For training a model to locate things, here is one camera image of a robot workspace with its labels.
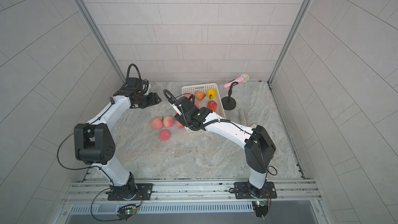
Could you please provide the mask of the orange wrinkled peach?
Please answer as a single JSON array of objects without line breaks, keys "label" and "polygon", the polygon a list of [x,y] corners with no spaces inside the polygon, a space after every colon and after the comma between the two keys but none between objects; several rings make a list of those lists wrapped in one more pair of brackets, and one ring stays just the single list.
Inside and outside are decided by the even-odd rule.
[{"label": "orange wrinkled peach", "polygon": [[195,95],[195,98],[196,98],[198,101],[203,100],[204,97],[206,96],[205,92],[203,92],[203,91],[196,91],[194,95]]}]

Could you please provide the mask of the red orange peach bottom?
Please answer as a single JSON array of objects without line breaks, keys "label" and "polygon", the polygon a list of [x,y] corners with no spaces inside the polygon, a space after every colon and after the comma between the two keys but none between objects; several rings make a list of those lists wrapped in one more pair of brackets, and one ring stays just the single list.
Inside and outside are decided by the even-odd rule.
[{"label": "red orange peach bottom", "polygon": [[215,112],[218,108],[218,103],[216,101],[209,101],[207,103],[207,108]]}]

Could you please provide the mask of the white perforated plastic basket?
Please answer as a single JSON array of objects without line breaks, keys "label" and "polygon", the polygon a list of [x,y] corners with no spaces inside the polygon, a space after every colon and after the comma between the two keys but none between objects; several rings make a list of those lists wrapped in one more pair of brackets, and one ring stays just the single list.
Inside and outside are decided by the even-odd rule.
[{"label": "white perforated plastic basket", "polygon": [[[209,99],[207,95],[204,97],[203,100],[198,101],[195,98],[195,92],[196,91],[203,91],[207,92],[208,89],[213,88],[217,92],[217,96],[214,99]],[[182,89],[182,97],[184,97],[185,94],[189,93],[191,96],[189,99],[195,103],[195,101],[198,101],[199,107],[207,107],[207,103],[209,101],[216,101],[218,103],[218,108],[215,112],[211,111],[211,114],[209,114],[206,117],[205,123],[204,123],[204,129],[189,129],[188,127],[185,127],[187,132],[193,133],[199,130],[204,130],[204,131],[210,131],[222,136],[225,136],[228,133],[229,128],[231,127],[231,124],[229,122],[226,122],[226,115],[223,110],[223,104],[221,102],[221,97],[219,95],[219,90],[218,86],[215,83],[210,83],[210,84],[201,84],[201,85],[192,85],[192,86],[183,86]]]}]

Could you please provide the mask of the dark pink peach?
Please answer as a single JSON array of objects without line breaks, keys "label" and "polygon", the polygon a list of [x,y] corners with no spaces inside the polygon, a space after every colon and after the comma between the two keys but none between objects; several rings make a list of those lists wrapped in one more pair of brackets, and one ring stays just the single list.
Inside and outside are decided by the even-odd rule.
[{"label": "dark pink peach", "polygon": [[162,131],[159,133],[159,139],[160,139],[161,141],[167,141],[167,140],[170,139],[170,137],[171,137],[171,134],[169,133],[168,130],[162,130]]}]

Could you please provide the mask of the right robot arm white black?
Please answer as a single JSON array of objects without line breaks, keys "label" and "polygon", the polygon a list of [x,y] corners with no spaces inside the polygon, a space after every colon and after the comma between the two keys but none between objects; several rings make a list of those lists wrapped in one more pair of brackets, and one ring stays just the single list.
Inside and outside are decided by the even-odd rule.
[{"label": "right robot arm white black", "polygon": [[271,174],[268,168],[276,152],[276,146],[263,126],[246,127],[222,118],[209,108],[197,108],[194,97],[177,99],[167,89],[164,89],[163,93],[177,113],[175,119],[183,126],[194,132],[213,132],[243,149],[250,167],[248,189],[243,191],[244,194],[257,199],[272,197],[272,187],[267,184],[266,178]]}]

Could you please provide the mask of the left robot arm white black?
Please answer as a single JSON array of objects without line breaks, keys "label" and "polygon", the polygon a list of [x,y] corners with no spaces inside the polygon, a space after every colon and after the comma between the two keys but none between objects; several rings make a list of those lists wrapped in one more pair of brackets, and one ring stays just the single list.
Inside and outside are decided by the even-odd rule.
[{"label": "left robot arm white black", "polygon": [[109,200],[144,199],[133,174],[116,158],[116,144],[110,131],[125,111],[145,109],[161,102],[158,94],[149,89],[148,80],[127,76],[104,109],[87,123],[77,124],[72,133],[76,159],[84,162],[86,169],[97,169],[109,180]]}]

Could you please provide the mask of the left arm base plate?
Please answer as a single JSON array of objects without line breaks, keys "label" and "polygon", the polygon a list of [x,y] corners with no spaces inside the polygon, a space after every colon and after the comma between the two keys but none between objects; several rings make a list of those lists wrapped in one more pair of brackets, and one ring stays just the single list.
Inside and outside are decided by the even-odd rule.
[{"label": "left arm base plate", "polygon": [[108,201],[138,201],[138,200],[150,200],[153,190],[153,184],[136,184],[135,186],[116,186],[110,187],[110,190],[106,190],[108,195]]}]

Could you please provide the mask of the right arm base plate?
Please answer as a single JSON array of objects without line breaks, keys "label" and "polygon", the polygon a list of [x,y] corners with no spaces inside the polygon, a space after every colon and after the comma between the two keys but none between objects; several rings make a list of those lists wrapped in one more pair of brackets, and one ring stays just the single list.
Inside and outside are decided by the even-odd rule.
[{"label": "right arm base plate", "polygon": [[258,189],[248,181],[235,182],[229,193],[235,194],[236,199],[276,199],[277,193],[274,183],[266,181],[262,188]]}]

